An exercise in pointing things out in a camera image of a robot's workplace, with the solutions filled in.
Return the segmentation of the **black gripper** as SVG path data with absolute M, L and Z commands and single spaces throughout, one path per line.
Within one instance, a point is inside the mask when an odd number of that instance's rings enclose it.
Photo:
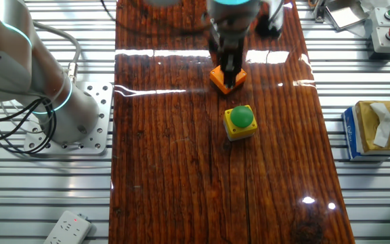
M 231 31 L 219 33 L 213 30 L 213 52 L 216 55 L 216 64 L 220 64 L 220 59 L 225 51 L 236 51 L 244 46 L 244 39 L 247 36 L 246 31 Z M 223 73 L 223 83 L 227 89 L 236 86 L 236 77 L 242 69 L 241 63 L 220 64 Z

